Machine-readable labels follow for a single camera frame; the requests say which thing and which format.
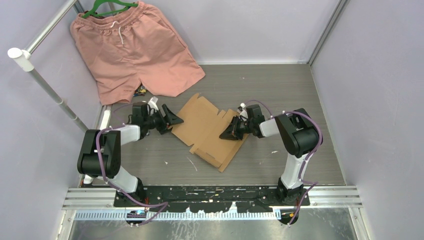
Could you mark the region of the brown cardboard box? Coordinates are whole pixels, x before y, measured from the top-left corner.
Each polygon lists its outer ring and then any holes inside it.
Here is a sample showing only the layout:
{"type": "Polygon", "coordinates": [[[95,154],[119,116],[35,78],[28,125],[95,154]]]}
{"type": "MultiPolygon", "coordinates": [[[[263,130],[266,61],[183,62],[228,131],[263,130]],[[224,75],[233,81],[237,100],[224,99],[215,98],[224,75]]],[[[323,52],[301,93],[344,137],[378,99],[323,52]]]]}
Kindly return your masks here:
{"type": "Polygon", "coordinates": [[[242,140],[220,139],[220,134],[238,115],[232,109],[219,110],[196,93],[177,113],[184,122],[174,125],[171,133],[190,147],[191,154],[199,156],[222,173],[249,137],[245,134],[242,140]]]}

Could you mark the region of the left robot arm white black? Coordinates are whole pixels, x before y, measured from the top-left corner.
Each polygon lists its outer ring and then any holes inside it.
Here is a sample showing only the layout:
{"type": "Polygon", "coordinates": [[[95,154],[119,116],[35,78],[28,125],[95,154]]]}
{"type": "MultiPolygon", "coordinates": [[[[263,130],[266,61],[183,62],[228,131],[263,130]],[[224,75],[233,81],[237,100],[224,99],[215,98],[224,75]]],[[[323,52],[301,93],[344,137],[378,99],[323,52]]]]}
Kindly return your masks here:
{"type": "Polygon", "coordinates": [[[184,120],[166,104],[158,109],[152,100],[134,103],[128,123],[117,128],[89,129],[85,132],[77,170],[91,178],[102,178],[106,184],[126,196],[133,206],[141,206],[146,200],[144,185],[140,178],[122,166],[122,146],[142,140],[151,130],[163,135],[182,123],[184,120]]]}

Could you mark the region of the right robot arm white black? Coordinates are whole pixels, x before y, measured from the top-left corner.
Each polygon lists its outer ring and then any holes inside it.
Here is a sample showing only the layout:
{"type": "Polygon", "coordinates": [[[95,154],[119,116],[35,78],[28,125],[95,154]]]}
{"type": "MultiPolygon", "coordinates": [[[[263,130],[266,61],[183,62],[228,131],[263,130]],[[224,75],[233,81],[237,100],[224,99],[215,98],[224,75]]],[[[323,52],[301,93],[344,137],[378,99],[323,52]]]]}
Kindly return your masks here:
{"type": "Polygon", "coordinates": [[[259,139],[280,135],[287,160],[278,179],[276,197],[283,205],[291,205],[304,189],[304,174],[311,156],[323,143],[323,134],[304,108],[283,111],[266,119],[258,104],[238,107],[238,116],[231,119],[220,134],[222,140],[243,140],[251,134],[259,139]]]}

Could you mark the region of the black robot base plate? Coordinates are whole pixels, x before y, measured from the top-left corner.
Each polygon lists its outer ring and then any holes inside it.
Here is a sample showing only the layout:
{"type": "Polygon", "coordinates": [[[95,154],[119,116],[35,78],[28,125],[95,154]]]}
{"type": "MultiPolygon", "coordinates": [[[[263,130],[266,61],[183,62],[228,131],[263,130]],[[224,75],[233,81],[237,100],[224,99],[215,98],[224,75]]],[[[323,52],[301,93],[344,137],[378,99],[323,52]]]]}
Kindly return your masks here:
{"type": "Polygon", "coordinates": [[[287,196],[281,186],[146,186],[142,202],[157,205],[167,202],[170,213],[227,213],[235,204],[238,213],[267,213],[273,206],[310,205],[307,189],[301,187],[287,196]]]}

